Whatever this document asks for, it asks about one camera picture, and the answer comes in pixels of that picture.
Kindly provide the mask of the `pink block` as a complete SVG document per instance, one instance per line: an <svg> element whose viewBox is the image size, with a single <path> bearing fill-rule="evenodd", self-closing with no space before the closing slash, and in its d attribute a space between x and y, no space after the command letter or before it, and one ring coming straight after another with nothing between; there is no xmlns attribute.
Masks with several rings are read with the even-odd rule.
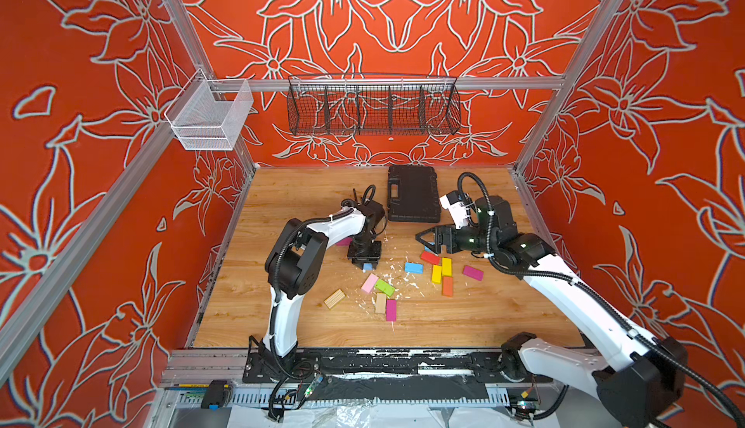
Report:
<svg viewBox="0 0 745 428"><path fill-rule="evenodd" d="M369 294L371 293L374 288L376 287L376 284L378 283L379 278L375 274L370 274L368 278L366 278L364 284L361 286L362 292Z"/></svg>

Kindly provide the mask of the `black plastic tool case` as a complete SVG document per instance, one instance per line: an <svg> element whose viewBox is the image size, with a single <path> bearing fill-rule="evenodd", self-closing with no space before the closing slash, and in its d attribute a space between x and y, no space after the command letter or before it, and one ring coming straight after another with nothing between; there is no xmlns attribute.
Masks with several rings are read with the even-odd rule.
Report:
<svg viewBox="0 0 745 428"><path fill-rule="evenodd" d="M387 209L390 222L440 222L442 207L436 170L430 166L389 166Z"/></svg>

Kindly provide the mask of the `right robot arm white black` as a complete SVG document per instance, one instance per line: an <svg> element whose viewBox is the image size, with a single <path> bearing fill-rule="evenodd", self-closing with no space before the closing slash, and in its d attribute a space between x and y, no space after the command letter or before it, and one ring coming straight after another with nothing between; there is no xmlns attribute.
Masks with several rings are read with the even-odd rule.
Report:
<svg viewBox="0 0 745 428"><path fill-rule="evenodd" d="M570 389L595 397L624 427L662 426L659 415L677 402L685 381L692 379L712 395L737 426L744 416L731 398L692 370L688 352L677 340L658 338L622 315L580 276L574 274L551 245L535 233L522 233L510 204L488 192L473 200L461 187L438 194L437 176L428 168L413 185L415 207L426 218L440 219L448 210L452 224L428 229L433 253L468 251L489 261L497 271L522 280L551 301L594 346L597 356L548 344L522 332L502 344L499 369L509 381L520 383L531 375L561 383L559 395L544 411L518 404L508 415L534 424L558 411Z"/></svg>

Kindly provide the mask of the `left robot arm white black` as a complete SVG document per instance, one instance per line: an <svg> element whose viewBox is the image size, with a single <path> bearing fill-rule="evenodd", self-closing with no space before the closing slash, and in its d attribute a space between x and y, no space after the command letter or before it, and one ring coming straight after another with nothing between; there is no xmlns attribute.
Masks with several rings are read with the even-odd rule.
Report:
<svg viewBox="0 0 745 428"><path fill-rule="evenodd" d="M347 259L356 267L378 267L382 243L376 228L386 219L384 207L374 200L376 186L366 187L361 198L347 198L341 210L325 218L291 218L265 261L271 292L271 310L258 355L271 379L304 381L314 366L297 363L297 328L306 294L314 287L329 247L349 239Z"/></svg>

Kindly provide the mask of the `red block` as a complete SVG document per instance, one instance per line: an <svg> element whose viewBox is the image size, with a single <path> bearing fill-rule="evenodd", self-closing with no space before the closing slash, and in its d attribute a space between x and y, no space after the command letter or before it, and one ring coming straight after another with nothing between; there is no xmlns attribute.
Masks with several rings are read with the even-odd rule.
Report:
<svg viewBox="0 0 745 428"><path fill-rule="evenodd" d="M438 255L435 255L430 251L423 251L423 253L421 253L420 255L420 259L432 265L442 264L442 259Z"/></svg>

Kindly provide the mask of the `yellow block upper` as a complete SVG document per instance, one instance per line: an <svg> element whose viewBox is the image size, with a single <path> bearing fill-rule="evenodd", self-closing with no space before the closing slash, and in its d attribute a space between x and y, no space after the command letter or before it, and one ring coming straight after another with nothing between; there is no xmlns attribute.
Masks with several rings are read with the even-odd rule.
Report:
<svg viewBox="0 0 745 428"><path fill-rule="evenodd" d="M453 276L453 265L452 265L452 259L449 257L443 257L442 258L442 276L443 277L452 277Z"/></svg>

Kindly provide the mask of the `yellow block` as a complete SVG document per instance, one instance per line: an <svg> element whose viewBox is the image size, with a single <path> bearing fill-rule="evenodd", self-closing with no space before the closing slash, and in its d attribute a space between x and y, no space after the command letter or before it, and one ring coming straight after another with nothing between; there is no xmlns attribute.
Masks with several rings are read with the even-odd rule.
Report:
<svg viewBox="0 0 745 428"><path fill-rule="evenodd" d="M433 266L431 280L433 284L442 283L442 267L440 265Z"/></svg>
<svg viewBox="0 0 745 428"><path fill-rule="evenodd" d="M449 257L443 257L442 258L442 276L443 277L452 277L453 276L453 265L452 265L452 259Z"/></svg>

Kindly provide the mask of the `yellow block lower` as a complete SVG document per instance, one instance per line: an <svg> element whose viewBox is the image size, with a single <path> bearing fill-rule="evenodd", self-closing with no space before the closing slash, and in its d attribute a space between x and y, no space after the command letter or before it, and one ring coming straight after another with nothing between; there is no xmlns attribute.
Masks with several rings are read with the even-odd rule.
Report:
<svg viewBox="0 0 745 428"><path fill-rule="evenodd" d="M440 265L433 266L431 280L433 284L442 283L442 267Z"/></svg>

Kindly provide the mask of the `light blue block centre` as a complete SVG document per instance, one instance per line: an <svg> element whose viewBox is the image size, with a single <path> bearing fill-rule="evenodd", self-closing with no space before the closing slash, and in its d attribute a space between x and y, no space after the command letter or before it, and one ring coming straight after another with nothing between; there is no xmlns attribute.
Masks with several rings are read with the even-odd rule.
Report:
<svg viewBox="0 0 745 428"><path fill-rule="evenodd" d="M405 272L407 274L422 274L424 272L424 266L419 263L407 262L405 264Z"/></svg>

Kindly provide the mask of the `green block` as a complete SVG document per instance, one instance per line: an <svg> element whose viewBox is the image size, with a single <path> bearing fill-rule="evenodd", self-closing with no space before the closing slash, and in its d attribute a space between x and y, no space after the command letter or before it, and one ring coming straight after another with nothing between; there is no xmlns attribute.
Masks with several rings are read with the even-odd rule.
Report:
<svg viewBox="0 0 745 428"><path fill-rule="evenodd" d="M384 293L389 298L391 298L396 292L396 288L384 280L378 280L374 285L374 288L380 293Z"/></svg>

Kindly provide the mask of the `orange block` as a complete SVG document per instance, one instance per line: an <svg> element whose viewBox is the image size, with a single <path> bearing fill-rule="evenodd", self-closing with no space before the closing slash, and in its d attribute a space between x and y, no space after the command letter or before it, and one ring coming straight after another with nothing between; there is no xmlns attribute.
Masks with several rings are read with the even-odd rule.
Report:
<svg viewBox="0 0 745 428"><path fill-rule="evenodd" d="M450 276L442 278L442 295L445 297L454 296L454 280Z"/></svg>

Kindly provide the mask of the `natural wood block lower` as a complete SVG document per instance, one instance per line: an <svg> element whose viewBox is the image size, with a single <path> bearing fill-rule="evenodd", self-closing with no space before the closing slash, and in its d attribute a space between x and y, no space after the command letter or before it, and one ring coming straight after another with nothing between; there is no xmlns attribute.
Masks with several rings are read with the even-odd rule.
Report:
<svg viewBox="0 0 745 428"><path fill-rule="evenodd" d="M376 300L374 300L374 312L378 315L384 315L386 313L388 297L385 293L377 293Z"/></svg>

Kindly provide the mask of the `natural wood block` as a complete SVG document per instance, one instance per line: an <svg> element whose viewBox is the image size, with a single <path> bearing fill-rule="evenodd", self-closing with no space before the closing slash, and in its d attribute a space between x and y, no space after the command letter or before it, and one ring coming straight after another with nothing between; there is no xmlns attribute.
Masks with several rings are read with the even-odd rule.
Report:
<svg viewBox="0 0 745 428"><path fill-rule="evenodd" d="M347 298L347 295L339 288L324 300L324 305L328 309L333 309L345 298Z"/></svg>
<svg viewBox="0 0 745 428"><path fill-rule="evenodd" d="M374 312L378 315L384 315L386 313L388 297L385 293L377 293L376 300L374 300Z"/></svg>

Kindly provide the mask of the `natural wood block left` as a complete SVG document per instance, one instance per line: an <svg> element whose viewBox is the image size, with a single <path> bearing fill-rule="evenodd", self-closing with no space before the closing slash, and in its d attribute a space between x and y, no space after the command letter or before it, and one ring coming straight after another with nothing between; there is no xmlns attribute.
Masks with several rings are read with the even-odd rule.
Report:
<svg viewBox="0 0 745 428"><path fill-rule="evenodd" d="M328 309L333 309L345 298L347 298L347 295L339 288L324 300L324 305Z"/></svg>

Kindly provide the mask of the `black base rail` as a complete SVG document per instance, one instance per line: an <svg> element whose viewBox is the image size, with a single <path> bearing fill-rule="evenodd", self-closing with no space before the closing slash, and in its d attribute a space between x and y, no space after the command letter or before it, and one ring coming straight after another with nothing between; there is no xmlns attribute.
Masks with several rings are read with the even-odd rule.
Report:
<svg viewBox="0 0 745 428"><path fill-rule="evenodd" d="M500 368L499 348L299 348L294 361L308 373L345 378L462 376L479 383L511 382Z"/></svg>

